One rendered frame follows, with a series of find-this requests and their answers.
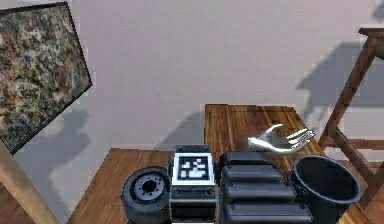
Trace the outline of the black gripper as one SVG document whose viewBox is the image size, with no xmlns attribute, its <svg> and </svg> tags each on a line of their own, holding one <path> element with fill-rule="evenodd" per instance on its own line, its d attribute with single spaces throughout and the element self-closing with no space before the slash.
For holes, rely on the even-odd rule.
<svg viewBox="0 0 384 224">
<path fill-rule="evenodd" d="M 170 181 L 167 170 L 150 166 L 128 177 L 121 191 L 127 224 L 167 224 Z"/>
</svg>

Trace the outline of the brown wooden table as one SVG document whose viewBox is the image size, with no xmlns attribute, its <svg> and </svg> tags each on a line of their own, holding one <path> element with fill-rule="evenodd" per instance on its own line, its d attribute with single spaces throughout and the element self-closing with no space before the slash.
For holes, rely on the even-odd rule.
<svg viewBox="0 0 384 224">
<path fill-rule="evenodd" d="M 294 108 L 208 104 L 205 106 L 204 141 L 219 157 L 245 148 L 245 138 L 281 123 L 282 133 L 305 126 Z M 172 154 L 158 150 L 112 148 L 76 206 L 67 224 L 127 224 L 120 195 L 124 182 L 136 170 L 166 166 Z"/>
</svg>

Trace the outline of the silver metal fork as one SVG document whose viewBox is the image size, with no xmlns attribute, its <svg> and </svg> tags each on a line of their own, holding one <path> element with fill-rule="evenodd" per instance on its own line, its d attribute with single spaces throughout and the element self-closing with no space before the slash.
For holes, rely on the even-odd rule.
<svg viewBox="0 0 384 224">
<path fill-rule="evenodd" d="M 281 128 L 282 124 L 274 124 L 257 136 L 249 136 L 246 146 L 249 150 L 272 152 L 281 155 L 294 154 L 307 146 L 315 133 L 303 128 L 287 136 L 280 136 L 275 130 Z"/>
</svg>

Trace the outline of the black round bin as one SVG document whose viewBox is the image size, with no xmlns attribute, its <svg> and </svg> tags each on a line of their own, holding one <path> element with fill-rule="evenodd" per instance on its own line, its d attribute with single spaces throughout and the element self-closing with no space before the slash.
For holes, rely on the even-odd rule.
<svg viewBox="0 0 384 224">
<path fill-rule="evenodd" d="M 357 177 L 343 164 L 326 156 L 298 157 L 288 175 L 296 190 L 295 201 L 305 204 L 311 224 L 337 224 L 351 204 L 362 197 Z"/>
</svg>

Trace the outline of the framed flowery wall picture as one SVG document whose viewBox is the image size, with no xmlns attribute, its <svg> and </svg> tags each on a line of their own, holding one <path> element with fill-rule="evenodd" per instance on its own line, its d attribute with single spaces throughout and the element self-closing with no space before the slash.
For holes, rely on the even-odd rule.
<svg viewBox="0 0 384 224">
<path fill-rule="evenodd" d="M 0 141 L 10 153 L 91 86 L 68 2 L 0 9 Z"/>
</svg>

